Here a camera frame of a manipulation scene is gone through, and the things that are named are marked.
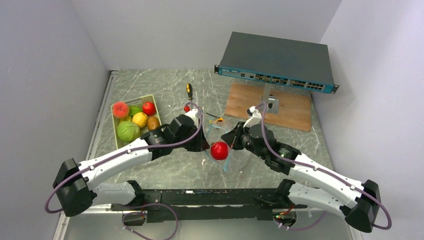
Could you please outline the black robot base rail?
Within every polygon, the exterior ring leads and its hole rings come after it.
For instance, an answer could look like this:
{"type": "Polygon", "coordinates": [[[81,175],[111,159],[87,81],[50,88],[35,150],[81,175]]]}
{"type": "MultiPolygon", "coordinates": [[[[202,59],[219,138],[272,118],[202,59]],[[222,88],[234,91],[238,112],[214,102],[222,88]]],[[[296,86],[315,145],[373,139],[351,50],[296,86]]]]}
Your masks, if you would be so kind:
{"type": "Polygon", "coordinates": [[[112,211],[142,211],[147,223],[187,220],[256,219],[271,221],[289,209],[275,188],[145,189],[141,206],[111,205],[112,211]]]}

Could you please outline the clear zip top bag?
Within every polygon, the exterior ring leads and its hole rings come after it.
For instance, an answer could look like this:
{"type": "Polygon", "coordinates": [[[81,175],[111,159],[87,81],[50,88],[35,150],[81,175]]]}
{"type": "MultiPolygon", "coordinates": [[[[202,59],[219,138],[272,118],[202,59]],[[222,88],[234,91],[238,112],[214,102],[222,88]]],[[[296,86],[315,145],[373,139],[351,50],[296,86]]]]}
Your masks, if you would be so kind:
{"type": "Polygon", "coordinates": [[[209,120],[205,122],[205,139],[207,140],[210,148],[205,150],[205,155],[209,160],[219,165],[225,172],[237,172],[241,170],[251,158],[252,154],[247,150],[229,150],[229,155],[225,160],[214,160],[210,155],[210,149],[213,143],[222,141],[221,135],[228,133],[234,128],[234,125],[229,121],[223,119],[223,122],[215,122],[217,118],[209,116],[209,120]]]}

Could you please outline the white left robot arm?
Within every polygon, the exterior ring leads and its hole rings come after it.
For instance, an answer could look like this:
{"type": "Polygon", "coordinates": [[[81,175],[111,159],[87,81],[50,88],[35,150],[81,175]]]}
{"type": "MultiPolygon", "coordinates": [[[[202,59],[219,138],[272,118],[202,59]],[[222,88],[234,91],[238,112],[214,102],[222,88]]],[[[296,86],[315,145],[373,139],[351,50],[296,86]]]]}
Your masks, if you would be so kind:
{"type": "Polygon", "coordinates": [[[150,130],[128,145],[98,158],[75,162],[65,160],[53,182],[61,211],[74,217],[91,206],[126,205],[131,210],[144,203],[144,193],[134,180],[105,183],[114,175],[140,164],[168,156],[174,149],[202,152],[209,148],[203,129],[203,115],[196,109],[175,117],[170,124],[150,130]]]}

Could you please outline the red apple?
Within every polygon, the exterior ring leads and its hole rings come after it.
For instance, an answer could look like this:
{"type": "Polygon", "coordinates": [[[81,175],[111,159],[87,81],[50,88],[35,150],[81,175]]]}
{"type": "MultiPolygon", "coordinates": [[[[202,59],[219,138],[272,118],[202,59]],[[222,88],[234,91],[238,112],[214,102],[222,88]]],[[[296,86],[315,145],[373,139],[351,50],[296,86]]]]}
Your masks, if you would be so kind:
{"type": "Polygon", "coordinates": [[[151,101],[146,101],[142,104],[142,111],[147,116],[154,116],[157,113],[156,105],[151,101]]]}

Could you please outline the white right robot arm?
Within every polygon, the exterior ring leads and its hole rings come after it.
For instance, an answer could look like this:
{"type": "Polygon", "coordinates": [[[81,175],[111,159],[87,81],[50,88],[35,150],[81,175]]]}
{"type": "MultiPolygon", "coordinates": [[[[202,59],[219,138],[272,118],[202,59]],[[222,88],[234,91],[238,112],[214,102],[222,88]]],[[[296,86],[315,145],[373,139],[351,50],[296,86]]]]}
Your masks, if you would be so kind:
{"type": "Polygon", "coordinates": [[[301,178],[312,184],[304,186],[283,179],[275,192],[276,203],[287,208],[307,205],[342,217],[348,225],[370,233],[381,201],[379,186],[372,180],[354,180],[318,164],[300,150],[279,142],[272,131],[261,124],[236,127],[221,136],[232,150],[247,150],[259,157],[273,171],[301,178]]]}

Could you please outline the red pomegranate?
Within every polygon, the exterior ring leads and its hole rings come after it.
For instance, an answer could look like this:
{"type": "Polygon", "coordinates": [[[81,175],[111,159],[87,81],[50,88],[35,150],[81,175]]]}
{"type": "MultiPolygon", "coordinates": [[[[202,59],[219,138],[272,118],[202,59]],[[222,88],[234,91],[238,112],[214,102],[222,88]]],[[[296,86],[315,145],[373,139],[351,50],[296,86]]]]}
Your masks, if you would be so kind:
{"type": "Polygon", "coordinates": [[[229,147],[223,141],[216,141],[210,147],[210,155],[214,160],[223,161],[229,156],[229,147]]]}

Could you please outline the brown kiwi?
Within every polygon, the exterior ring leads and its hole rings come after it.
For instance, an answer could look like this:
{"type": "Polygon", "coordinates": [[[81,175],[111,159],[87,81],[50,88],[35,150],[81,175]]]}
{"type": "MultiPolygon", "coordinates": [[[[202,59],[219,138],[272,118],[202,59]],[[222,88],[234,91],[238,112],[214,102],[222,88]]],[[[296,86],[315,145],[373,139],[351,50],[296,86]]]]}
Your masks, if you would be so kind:
{"type": "Polygon", "coordinates": [[[147,119],[146,126],[149,131],[157,129],[160,125],[160,120],[156,116],[150,116],[147,119]]]}

